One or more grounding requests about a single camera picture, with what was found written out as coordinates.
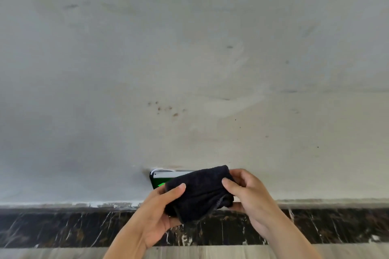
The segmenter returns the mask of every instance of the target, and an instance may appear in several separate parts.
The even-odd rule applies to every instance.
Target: concrete wall
[[[141,201],[227,164],[389,198],[389,0],[0,0],[0,202]]]

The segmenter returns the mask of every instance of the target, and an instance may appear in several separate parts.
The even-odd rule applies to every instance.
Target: microfiber towel
[[[225,177],[234,180],[226,165],[193,171],[169,180],[165,183],[166,191],[181,183],[186,184],[186,189],[181,197],[166,205],[165,213],[186,223],[199,220],[221,207],[231,207],[234,197],[221,183]]]

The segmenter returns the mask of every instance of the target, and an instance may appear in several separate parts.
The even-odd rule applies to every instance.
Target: marble skirting
[[[311,243],[389,242],[389,208],[284,210]],[[133,212],[0,213],[0,248],[108,247]],[[174,227],[156,246],[264,245],[247,216],[215,211]]]

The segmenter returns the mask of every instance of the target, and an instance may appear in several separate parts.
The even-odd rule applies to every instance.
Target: floor
[[[381,259],[389,258],[389,243],[318,244],[315,245],[323,259]],[[107,248],[42,248],[0,249],[2,259],[100,259]],[[151,258],[233,258],[275,259],[269,246],[191,246],[153,247],[145,257]]]

